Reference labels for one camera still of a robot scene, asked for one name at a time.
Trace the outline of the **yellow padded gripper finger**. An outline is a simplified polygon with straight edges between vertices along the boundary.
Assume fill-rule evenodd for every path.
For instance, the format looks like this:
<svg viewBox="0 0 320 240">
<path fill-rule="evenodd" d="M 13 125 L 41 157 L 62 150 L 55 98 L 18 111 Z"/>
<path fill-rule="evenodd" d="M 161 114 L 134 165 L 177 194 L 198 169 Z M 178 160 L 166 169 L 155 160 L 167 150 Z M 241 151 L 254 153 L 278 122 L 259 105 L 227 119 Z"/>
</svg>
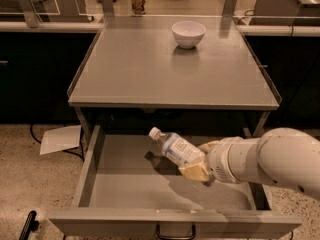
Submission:
<svg viewBox="0 0 320 240">
<path fill-rule="evenodd" d="M 206 161 L 179 167 L 180 173 L 189 180 L 207 182 L 211 179 L 210 168 Z"/>
<path fill-rule="evenodd" d="M 209 150 L 217 144 L 217 141 L 210 141 L 210 142 L 207 142 L 207 143 L 204 143 L 204 144 L 201 144 L 198 146 L 198 148 L 204 152 L 204 153 L 208 153 Z"/>
</svg>

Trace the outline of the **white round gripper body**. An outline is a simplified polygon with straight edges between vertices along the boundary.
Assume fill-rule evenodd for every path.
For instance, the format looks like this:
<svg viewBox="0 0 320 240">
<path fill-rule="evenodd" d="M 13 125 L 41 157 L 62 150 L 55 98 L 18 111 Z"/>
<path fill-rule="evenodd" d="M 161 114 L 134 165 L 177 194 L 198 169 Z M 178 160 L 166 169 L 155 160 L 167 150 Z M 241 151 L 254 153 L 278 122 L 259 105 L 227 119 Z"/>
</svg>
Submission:
<svg viewBox="0 0 320 240">
<path fill-rule="evenodd" d="M 257 143 L 258 138 L 229 137 L 214 144 L 207 154 L 214 178 L 223 183 L 257 183 Z"/>
</svg>

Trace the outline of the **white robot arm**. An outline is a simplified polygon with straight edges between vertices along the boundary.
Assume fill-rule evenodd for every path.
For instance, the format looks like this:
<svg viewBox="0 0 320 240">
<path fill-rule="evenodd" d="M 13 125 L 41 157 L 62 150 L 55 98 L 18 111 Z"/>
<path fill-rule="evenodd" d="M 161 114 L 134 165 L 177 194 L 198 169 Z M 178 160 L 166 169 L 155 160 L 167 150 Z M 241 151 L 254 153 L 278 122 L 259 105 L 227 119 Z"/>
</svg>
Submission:
<svg viewBox="0 0 320 240">
<path fill-rule="evenodd" d="M 276 128 L 259 138 L 229 137 L 199 149 L 204 158 L 179 168 L 187 179 L 276 186 L 320 200 L 320 141 L 302 131 Z"/>
</svg>

